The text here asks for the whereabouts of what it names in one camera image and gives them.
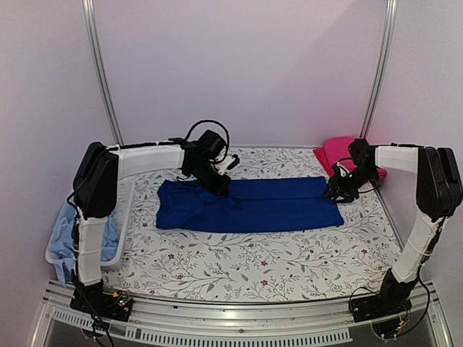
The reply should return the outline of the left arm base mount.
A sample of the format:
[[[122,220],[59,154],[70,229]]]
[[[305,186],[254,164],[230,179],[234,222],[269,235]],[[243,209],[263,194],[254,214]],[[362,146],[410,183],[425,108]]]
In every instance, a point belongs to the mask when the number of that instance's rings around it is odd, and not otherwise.
[[[132,312],[133,298],[122,291],[112,294],[102,289],[83,287],[75,289],[70,307],[94,317],[127,322]]]

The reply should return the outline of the blue printed t-shirt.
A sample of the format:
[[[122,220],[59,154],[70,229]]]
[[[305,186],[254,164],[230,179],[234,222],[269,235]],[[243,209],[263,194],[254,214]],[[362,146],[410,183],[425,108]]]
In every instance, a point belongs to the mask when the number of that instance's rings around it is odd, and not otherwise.
[[[211,233],[302,231],[344,224],[338,206],[322,197],[319,177],[231,181],[227,196],[216,196],[196,181],[166,180],[158,188],[158,229]]]

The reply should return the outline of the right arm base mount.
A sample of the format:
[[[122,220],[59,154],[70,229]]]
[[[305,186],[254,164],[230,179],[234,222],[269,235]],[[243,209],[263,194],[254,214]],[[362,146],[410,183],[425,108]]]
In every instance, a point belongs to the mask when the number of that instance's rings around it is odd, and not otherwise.
[[[408,312],[412,303],[410,299],[384,301],[378,292],[367,287],[359,287],[349,296],[348,308],[355,322],[364,322]]]

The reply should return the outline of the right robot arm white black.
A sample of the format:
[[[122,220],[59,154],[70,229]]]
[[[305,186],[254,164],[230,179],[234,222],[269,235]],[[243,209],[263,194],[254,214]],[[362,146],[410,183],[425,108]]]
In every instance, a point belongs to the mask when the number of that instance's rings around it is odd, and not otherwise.
[[[446,221],[462,203],[462,180],[454,151],[449,147],[371,145],[365,139],[356,139],[349,144],[348,151],[356,167],[346,172],[340,163],[334,164],[334,175],[323,194],[333,202],[350,203],[358,199],[360,187],[378,180],[381,168],[416,176],[414,225],[374,300],[377,313],[389,315],[409,297]]]

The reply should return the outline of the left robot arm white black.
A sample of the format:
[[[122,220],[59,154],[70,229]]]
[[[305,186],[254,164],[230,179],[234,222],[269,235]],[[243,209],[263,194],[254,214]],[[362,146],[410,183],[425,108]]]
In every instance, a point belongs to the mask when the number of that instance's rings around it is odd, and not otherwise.
[[[173,138],[128,146],[105,146],[92,142],[85,151],[73,181],[70,205],[77,213],[77,255],[75,276],[84,287],[80,303],[93,314],[108,306],[101,293],[101,250],[108,217],[116,207],[118,184],[136,174],[164,169],[179,169],[193,176],[205,190],[218,196],[228,193],[228,171],[238,163],[237,155],[208,148],[198,141]]]

